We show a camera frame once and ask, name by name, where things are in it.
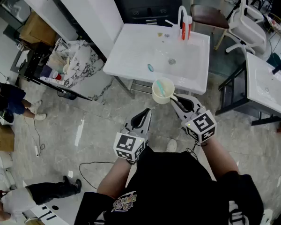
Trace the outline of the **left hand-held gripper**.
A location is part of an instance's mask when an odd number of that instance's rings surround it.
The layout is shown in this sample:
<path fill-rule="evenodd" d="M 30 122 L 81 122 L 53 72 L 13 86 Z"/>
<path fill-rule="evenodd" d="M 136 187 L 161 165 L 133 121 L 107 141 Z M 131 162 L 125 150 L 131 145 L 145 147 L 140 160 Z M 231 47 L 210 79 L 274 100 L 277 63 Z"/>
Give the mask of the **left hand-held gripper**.
<path fill-rule="evenodd" d="M 120 132 L 117 132 L 113 149 L 119 158 L 137 161 L 148 144 L 151 109 L 146 108 L 137 115 L 128 117 Z"/>

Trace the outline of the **cream plastic cup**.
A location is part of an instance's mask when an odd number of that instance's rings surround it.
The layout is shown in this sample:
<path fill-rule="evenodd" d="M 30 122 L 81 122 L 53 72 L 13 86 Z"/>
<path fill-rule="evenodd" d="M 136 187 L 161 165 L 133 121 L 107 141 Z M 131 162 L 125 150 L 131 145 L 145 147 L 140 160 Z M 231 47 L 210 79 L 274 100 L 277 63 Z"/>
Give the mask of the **cream plastic cup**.
<path fill-rule="evenodd" d="M 156 85 L 156 80 L 155 80 L 152 85 L 153 100 L 155 100 L 158 104 L 162 104 L 162 105 L 170 102 L 171 98 L 177 100 L 177 98 L 174 96 L 174 91 L 175 91 L 174 83 L 168 78 L 159 78 L 157 80 L 159 80 L 163 86 L 165 97 L 161 97 L 160 91 Z"/>

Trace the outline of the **teal toothbrush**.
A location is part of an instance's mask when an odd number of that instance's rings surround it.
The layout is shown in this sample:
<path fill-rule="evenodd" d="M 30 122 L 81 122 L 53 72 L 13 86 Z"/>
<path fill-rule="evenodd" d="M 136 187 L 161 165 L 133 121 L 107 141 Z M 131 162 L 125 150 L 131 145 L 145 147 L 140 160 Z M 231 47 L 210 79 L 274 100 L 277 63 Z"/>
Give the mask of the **teal toothbrush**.
<path fill-rule="evenodd" d="M 164 90 L 163 90 L 163 86 L 162 86 L 162 84 L 160 83 L 159 80 L 156 80 L 156 85 L 157 85 L 157 87 L 158 87 L 158 89 L 159 89 L 159 91 L 160 91 L 161 97 L 165 97 L 165 93 L 164 93 Z"/>

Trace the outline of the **red bottle with white cap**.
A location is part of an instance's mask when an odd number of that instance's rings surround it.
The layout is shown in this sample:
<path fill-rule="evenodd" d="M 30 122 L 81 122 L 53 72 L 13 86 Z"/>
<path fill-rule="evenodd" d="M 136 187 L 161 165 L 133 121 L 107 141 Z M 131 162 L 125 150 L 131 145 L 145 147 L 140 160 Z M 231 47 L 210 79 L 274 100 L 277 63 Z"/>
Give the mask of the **red bottle with white cap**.
<path fill-rule="evenodd" d="M 186 40 L 190 38 L 190 32 L 192 30 L 192 17 L 190 15 L 183 17 L 182 22 L 182 35 L 181 38 Z"/>

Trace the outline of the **person's plain white shoe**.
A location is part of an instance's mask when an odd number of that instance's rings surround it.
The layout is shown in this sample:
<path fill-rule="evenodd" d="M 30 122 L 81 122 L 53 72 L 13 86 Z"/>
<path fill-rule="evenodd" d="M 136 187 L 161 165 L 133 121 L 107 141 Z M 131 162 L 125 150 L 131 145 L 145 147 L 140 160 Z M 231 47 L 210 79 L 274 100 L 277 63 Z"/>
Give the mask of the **person's plain white shoe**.
<path fill-rule="evenodd" d="M 177 141 L 174 139 L 170 139 L 167 144 L 166 152 L 174 153 L 177 150 Z"/>

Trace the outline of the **black sink stand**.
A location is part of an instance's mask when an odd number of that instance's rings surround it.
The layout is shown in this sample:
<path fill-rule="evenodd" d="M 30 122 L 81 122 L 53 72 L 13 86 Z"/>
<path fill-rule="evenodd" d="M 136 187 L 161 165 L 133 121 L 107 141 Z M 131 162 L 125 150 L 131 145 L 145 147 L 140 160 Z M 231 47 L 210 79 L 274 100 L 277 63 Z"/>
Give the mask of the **black sink stand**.
<path fill-rule="evenodd" d="M 243 62 L 219 87 L 221 92 L 220 109 L 216 116 L 230 111 L 237 111 L 256 118 L 252 126 L 281 122 L 281 114 L 271 108 L 248 98 L 248 76 L 246 63 Z"/>

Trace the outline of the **person's black printed t-shirt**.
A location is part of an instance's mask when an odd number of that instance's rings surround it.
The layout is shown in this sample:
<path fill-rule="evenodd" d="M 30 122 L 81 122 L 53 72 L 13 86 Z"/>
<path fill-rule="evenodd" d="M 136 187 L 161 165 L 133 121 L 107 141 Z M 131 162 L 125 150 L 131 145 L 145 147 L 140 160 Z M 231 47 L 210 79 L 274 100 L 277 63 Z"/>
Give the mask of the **person's black printed t-shirt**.
<path fill-rule="evenodd" d="M 121 195 L 86 192 L 74 225 L 229 225 L 229 201 L 260 225 L 264 206 L 250 175 L 229 172 L 212 180 L 188 152 L 146 148 Z"/>

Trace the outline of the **white sink with black faucet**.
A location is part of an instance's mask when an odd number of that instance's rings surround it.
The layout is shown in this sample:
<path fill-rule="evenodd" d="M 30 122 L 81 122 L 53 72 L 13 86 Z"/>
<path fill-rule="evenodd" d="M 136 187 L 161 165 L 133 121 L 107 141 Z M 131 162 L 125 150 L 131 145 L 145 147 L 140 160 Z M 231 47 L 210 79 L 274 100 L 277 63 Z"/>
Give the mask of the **white sink with black faucet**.
<path fill-rule="evenodd" d="M 281 118 L 281 72 L 273 74 L 274 67 L 247 52 L 247 97 Z"/>

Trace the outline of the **white arched faucet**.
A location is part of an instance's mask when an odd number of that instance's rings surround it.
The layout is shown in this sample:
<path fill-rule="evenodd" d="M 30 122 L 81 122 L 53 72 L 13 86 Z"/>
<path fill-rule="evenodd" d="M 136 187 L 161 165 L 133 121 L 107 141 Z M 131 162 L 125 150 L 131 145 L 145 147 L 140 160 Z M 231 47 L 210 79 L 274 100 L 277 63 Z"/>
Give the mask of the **white arched faucet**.
<path fill-rule="evenodd" d="M 181 5 L 178 9 L 178 21 L 177 24 L 174 24 L 172 22 L 170 22 L 169 20 L 165 20 L 166 23 L 170 24 L 172 26 L 173 32 L 174 32 L 174 36 L 181 38 L 182 35 L 182 22 L 183 22 L 183 17 L 184 16 L 188 16 L 186 8 Z"/>

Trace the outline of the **marble pattern counter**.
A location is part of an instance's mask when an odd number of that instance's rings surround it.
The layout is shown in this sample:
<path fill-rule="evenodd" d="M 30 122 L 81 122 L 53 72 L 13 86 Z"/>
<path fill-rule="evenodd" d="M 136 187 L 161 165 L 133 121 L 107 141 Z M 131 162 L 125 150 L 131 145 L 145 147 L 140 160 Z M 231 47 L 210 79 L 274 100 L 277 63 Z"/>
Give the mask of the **marble pattern counter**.
<path fill-rule="evenodd" d="M 67 57 L 70 65 L 67 74 L 64 74 Z M 46 65 L 52 68 L 52 73 L 50 77 L 40 77 L 41 81 L 88 100 L 103 103 L 112 85 L 113 78 L 103 72 L 103 60 L 85 40 L 65 42 L 59 38 Z M 52 78 L 55 71 L 61 75 L 60 81 Z"/>

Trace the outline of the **wooden chair with brown seat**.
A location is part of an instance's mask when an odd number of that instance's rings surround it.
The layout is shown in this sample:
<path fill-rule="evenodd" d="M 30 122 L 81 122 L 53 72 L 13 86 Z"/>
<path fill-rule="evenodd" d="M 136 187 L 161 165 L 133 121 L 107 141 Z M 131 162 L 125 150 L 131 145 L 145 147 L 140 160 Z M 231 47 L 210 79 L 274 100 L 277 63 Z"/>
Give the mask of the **wooden chair with brown seat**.
<path fill-rule="evenodd" d="M 192 30 L 194 31 L 195 25 L 203 24 L 215 29 L 223 30 L 223 33 L 217 43 L 214 46 L 215 50 L 218 50 L 226 32 L 228 31 L 229 24 L 224 14 L 221 12 L 225 0 L 221 0 L 220 8 L 214 8 L 206 5 L 194 4 L 194 0 L 190 0 L 190 13 L 192 16 Z"/>

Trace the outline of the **dark blue cup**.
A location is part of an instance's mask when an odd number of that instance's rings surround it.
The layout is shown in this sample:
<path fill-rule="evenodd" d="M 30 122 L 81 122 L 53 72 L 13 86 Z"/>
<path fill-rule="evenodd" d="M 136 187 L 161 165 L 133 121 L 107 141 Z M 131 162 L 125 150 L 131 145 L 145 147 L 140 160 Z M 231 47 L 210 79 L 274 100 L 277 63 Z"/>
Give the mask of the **dark blue cup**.
<path fill-rule="evenodd" d="M 49 67 L 48 65 L 44 65 L 40 77 L 50 77 L 51 73 L 52 73 L 52 68 Z"/>

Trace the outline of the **white table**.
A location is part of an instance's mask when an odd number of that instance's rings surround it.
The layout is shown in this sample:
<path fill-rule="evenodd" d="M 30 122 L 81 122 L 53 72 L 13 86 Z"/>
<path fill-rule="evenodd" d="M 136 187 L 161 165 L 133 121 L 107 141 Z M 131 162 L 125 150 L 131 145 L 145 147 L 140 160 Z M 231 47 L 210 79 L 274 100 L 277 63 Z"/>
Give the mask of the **white table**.
<path fill-rule="evenodd" d="M 24 212 L 27 218 L 39 219 L 45 225 L 74 225 L 83 194 L 73 195 L 36 206 Z"/>

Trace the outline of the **person's white striped shoe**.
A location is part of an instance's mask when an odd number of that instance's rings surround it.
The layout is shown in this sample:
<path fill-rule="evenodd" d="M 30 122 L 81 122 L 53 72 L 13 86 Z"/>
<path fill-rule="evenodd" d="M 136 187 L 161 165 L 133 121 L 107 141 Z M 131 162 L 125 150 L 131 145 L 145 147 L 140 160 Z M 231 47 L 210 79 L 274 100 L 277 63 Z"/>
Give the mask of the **person's white striped shoe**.
<path fill-rule="evenodd" d="M 229 225 L 246 225 L 247 217 L 238 208 L 235 201 L 229 201 Z"/>

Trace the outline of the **black metal rack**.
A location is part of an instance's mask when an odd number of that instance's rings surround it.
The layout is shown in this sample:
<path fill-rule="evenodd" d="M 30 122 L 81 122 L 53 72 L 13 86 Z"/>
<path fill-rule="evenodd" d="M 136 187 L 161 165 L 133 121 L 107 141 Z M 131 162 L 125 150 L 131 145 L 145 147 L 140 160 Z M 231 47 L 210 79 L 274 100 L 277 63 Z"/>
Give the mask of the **black metal rack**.
<path fill-rule="evenodd" d="M 19 51 L 11 67 L 19 78 L 28 82 L 42 84 L 41 72 L 47 63 L 53 48 L 44 43 L 33 44 L 32 49 Z"/>

